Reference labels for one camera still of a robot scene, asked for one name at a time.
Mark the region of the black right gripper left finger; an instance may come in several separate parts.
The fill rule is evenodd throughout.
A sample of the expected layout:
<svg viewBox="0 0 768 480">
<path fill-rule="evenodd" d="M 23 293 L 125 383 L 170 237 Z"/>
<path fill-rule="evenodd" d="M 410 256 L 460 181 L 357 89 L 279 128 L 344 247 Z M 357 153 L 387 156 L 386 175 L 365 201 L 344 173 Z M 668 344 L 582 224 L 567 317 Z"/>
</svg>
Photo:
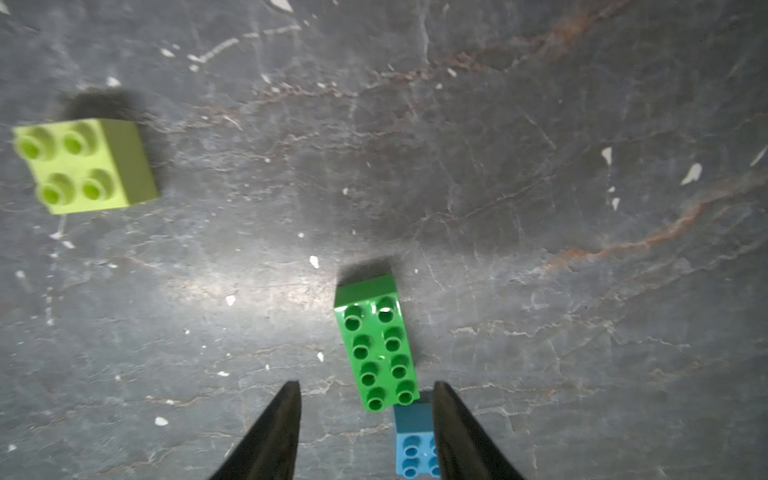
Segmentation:
<svg viewBox="0 0 768 480">
<path fill-rule="evenodd" d="M 211 479 L 292 479 L 300 421 L 300 384 L 288 381 Z"/>
</svg>

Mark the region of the lime green lego brick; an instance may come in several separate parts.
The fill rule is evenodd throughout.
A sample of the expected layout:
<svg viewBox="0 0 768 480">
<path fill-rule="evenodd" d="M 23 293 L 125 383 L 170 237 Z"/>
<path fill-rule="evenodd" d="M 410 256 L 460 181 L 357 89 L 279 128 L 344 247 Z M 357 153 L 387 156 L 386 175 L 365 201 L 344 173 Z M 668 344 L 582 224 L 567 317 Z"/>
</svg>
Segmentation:
<svg viewBox="0 0 768 480">
<path fill-rule="evenodd" d="M 17 126 L 13 147 L 34 178 L 38 200 L 53 215 L 126 208 L 159 197 L 132 121 Z"/>
</svg>

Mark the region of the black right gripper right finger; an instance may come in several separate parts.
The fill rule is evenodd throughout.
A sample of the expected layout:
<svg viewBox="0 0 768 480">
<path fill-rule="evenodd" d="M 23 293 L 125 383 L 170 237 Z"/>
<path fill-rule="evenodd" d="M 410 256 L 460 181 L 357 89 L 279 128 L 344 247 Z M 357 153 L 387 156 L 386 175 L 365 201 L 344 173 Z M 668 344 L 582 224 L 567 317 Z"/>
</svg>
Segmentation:
<svg viewBox="0 0 768 480">
<path fill-rule="evenodd" d="M 432 418 L 442 479 L 524 479 L 445 381 L 434 384 Z"/>
</svg>

